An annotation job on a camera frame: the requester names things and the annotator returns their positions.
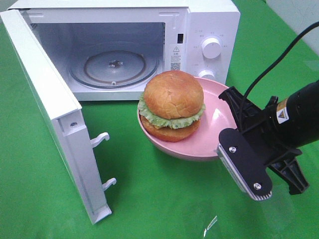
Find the open microwave door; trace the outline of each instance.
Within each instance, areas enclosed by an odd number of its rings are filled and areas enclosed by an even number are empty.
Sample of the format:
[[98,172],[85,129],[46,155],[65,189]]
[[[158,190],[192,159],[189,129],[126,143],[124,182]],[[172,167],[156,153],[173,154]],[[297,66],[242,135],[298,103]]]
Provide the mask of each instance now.
[[31,90],[51,131],[66,168],[94,224],[111,212],[104,191],[116,179],[102,184],[93,147],[108,140],[107,133],[89,138],[81,105],[37,41],[18,10],[0,13],[28,79]]

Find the pink bowl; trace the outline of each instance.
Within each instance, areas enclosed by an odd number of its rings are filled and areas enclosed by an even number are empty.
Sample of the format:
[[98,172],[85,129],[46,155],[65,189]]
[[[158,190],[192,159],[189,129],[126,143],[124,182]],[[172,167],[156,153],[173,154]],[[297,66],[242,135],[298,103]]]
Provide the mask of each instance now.
[[219,133],[225,128],[236,128],[228,104],[218,96],[228,87],[209,79],[197,78],[204,90],[206,110],[198,130],[179,142],[166,142],[150,135],[143,127],[138,111],[138,121],[148,139],[161,151],[180,159],[209,161],[218,159],[216,149]]

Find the green tablecloth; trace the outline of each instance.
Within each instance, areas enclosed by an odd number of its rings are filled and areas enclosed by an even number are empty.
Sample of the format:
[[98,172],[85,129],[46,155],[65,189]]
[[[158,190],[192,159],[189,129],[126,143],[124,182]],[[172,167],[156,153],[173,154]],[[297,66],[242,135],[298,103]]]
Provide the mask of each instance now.
[[[226,84],[244,92],[296,36],[261,0],[234,1],[241,11]],[[319,77],[319,59],[303,42],[252,91],[263,108]],[[82,102],[113,213],[92,225],[37,108],[14,49],[0,25],[0,238],[319,238],[319,143],[298,157],[310,183],[291,196],[268,170],[273,196],[255,202],[243,194],[222,163],[189,162],[156,149],[136,118],[137,102]]]

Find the yellow warning sticker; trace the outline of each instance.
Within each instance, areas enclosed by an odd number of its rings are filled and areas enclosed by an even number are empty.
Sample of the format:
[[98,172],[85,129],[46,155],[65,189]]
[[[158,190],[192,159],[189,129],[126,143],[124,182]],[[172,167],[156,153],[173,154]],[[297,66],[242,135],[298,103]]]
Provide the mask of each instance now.
[[279,102],[277,105],[277,121],[279,124],[289,120],[289,115],[287,112],[287,100],[288,100],[288,98]]

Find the white knob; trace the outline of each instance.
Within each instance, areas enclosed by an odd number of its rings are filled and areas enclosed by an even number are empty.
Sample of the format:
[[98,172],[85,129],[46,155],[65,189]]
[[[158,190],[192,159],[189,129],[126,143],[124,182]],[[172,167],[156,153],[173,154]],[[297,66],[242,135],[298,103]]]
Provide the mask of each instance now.
[[203,70],[203,71],[199,72],[198,76],[200,78],[206,78],[206,79],[210,79],[210,80],[215,80],[214,72],[212,72],[210,70]]
[[214,37],[210,37],[201,45],[201,49],[203,52],[203,55],[208,59],[213,59],[221,53],[221,44],[220,41]]

